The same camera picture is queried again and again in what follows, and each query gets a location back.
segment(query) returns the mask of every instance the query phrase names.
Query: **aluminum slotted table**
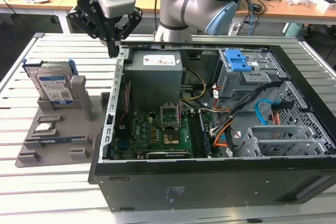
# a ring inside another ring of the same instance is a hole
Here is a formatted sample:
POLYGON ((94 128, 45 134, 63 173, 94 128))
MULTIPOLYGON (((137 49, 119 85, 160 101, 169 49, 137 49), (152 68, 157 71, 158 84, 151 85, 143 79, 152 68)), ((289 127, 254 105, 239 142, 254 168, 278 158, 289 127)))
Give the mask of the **aluminum slotted table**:
MULTIPOLYGON (((150 41, 146 35, 128 40, 150 41)), ((280 45, 336 115, 336 73, 304 41, 285 37, 195 36, 194 41, 280 45)), ((96 185, 87 183, 90 164, 15 167, 15 158, 37 110, 38 92, 21 60, 72 58, 87 78, 90 95, 109 91, 115 60, 100 41, 84 34, 37 34, 0 84, 0 223, 336 223, 336 186, 303 205, 111 213, 96 185)))

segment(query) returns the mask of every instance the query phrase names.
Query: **power supply label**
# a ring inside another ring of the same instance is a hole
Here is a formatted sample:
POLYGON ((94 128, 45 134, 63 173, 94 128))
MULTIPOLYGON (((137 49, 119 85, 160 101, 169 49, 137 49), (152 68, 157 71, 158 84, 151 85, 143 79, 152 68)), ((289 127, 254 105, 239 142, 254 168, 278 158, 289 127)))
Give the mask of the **power supply label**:
POLYGON ((145 55, 143 57, 144 66, 174 66, 174 55, 145 55))
POLYGON ((65 87, 66 80, 63 76, 39 77, 38 79, 51 102, 62 104, 73 101, 69 89, 65 87))

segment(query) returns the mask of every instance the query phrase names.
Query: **motherboard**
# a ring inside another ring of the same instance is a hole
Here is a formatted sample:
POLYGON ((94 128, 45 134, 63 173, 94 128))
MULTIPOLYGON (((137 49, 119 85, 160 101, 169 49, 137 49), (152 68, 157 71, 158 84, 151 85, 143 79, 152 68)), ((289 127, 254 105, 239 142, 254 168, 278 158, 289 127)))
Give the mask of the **motherboard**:
POLYGON ((115 159, 158 159, 207 157, 208 112, 181 111, 177 106, 152 112, 133 112, 130 137, 119 138, 115 159))

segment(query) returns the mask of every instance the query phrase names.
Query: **hard drive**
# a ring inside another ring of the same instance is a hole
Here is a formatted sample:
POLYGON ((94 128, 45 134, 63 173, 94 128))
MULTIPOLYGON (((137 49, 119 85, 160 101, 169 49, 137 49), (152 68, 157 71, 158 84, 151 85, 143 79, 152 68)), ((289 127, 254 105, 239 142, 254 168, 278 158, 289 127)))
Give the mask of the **hard drive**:
POLYGON ((78 96, 71 88, 71 78, 78 75, 75 62, 26 60, 23 68, 33 81, 43 101, 54 104, 71 103, 78 96))

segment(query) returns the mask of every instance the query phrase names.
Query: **yellow wire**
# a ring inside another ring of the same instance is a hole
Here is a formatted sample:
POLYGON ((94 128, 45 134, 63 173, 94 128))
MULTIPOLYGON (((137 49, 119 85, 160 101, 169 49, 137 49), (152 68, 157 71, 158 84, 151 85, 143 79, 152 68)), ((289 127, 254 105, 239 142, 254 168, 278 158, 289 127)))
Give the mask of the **yellow wire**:
POLYGON ((203 91, 200 95, 196 96, 196 97, 189 97, 189 98, 181 98, 180 100, 182 101, 190 101, 190 100, 196 100, 200 97, 202 97, 204 94, 205 94, 205 91, 206 91, 206 84, 205 84, 205 81, 198 75, 198 73, 196 73, 194 70, 192 70, 191 68, 187 68, 187 70, 191 71, 192 73, 194 73, 202 82, 203 84, 203 91))

